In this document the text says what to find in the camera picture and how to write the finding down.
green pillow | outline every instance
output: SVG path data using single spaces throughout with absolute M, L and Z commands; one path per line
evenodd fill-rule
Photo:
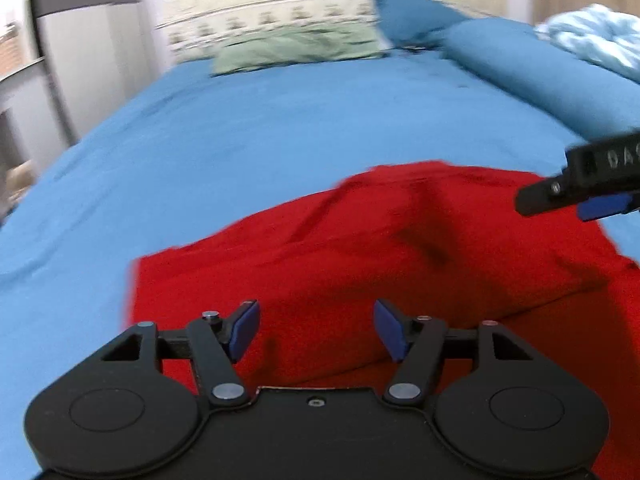
M 373 23 L 285 25 L 227 41 L 214 60 L 212 75 L 296 63 L 382 57 L 383 43 Z

bed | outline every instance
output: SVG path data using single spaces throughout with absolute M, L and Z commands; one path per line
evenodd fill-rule
M 500 13 L 502 4 L 489 12 L 475 1 L 478 15 Z M 629 104 L 640 100 L 637 85 L 597 67 L 584 75 L 563 57 L 556 61 L 576 85 L 606 79 L 610 98 L 594 94 L 589 106 L 614 111 L 556 109 L 548 75 L 514 78 L 496 47 L 530 57 L 528 46 L 539 47 L 530 27 L 472 21 L 442 48 L 391 49 L 381 59 L 217 77 L 210 59 L 185 61 L 65 152 L 0 230 L 0 479 L 37 474 L 24 410 L 123 328 L 137 257 L 375 165 L 445 160 L 548 176 L 584 136 L 640 125 Z M 556 54 L 544 47 L 546 64 Z M 636 216 L 602 225 L 640 261 Z

blue bed sheet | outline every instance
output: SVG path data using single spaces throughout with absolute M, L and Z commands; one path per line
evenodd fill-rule
M 190 62 L 151 85 L 64 153 L 0 230 L 1 480 L 39 471 L 24 410 L 121 330 L 134 258 L 377 164 L 550 175 L 580 142 L 438 52 L 209 72 Z M 638 257 L 636 223 L 606 225 Z

white cabinet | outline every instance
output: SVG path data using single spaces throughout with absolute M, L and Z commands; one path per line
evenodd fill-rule
M 80 7 L 38 18 L 47 65 L 78 138 L 156 78 L 141 5 Z

wrinkled fabric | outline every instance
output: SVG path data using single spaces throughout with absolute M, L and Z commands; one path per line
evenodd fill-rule
M 557 14 L 536 27 L 538 37 L 580 59 L 640 83 L 640 18 L 594 4 Z
M 394 368 L 376 298 L 454 328 L 500 319 L 602 397 L 611 425 L 598 476 L 638 480 L 640 269 L 573 207 L 519 216 L 514 195 L 538 181 L 441 162 L 374 168 L 142 258 L 129 323 L 181 328 L 257 299 L 260 330 L 236 365 L 250 391 L 382 390 Z M 164 360 L 163 372 L 194 388 L 188 361 Z
M 297 63 L 373 59 L 384 56 L 387 45 L 372 23 L 288 25 L 227 41 L 213 62 L 212 75 Z
M 440 46 L 445 31 L 469 18 L 436 0 L 376 0 L 378 27 L 395 48 Z

